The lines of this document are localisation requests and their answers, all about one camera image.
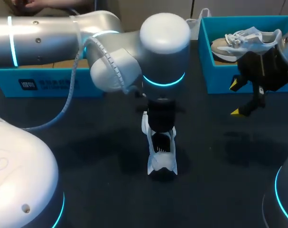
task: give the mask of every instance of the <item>blue cardboard box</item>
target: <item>blue cardboard box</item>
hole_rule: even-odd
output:
[[[225,34],[256,27],[260,31],[271,32],[280,29],[288,32],[288,16],[242,16],[203,18],[198,38],[199,57],[209,94],[234,93],[229,90],[232,77],[239,74],[237,65],[216,65],[210,49],[210,43]],[[288,92],[288,84],[279,90]],[[247,84],[238,93],[252,93],[252,86]]]
[[[0,69],[0,88],[6,97],[67,97],[71,69]],[[73,97],[102,97],[89,69],[77,69]]]

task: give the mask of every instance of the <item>shoe sole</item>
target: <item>shoe sole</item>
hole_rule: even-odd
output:
[[[224,55],[217,54],[215,52],[212,52],[212,53],[214,53],[217,57],[230,63],[235,63],[239,58],[242,57],[242,56],[224,56]]]

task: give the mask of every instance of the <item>logo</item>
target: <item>logo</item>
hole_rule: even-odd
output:
[[[19,79],[22,90],[37,90],[36,83],[33,79]]]

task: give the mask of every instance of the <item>sneaker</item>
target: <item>sneaker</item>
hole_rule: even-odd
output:
[[[174,138],[177,134],[175,127],[166,133],[153,131],[148,124],[147,112],[143,113],[142,131],[149,143],[148,175],[152,171],[166,168],[177,175],[176,144]]]
[[[236,62],[248,51],[257,54],[267,52],[281,38],[282,32],[280,29],[274,32],[261,32],[255,27],[251,27],[233,34],[226,34],[225,38],[214,40],[211,44],[211,50],[213,54],[225,61]]]

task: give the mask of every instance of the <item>screw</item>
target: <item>screw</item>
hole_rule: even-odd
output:
[[[288,43],[288,37],[284,39],[284,43]]]

